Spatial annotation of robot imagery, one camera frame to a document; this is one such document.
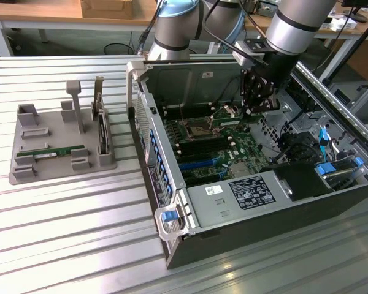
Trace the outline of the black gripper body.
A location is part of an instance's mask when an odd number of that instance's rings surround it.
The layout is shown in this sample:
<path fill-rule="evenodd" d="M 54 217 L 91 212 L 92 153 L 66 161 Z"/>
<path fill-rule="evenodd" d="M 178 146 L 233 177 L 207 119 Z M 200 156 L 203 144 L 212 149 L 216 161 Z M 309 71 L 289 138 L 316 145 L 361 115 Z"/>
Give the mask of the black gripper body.
<path fill-rule="evenodd" d="M 286 55 L 275 51 L 264 54 L 263 63 L 251 68 L 251 74 L 267 90 L 278 89 L 289 78 L 300 55 Z"/>

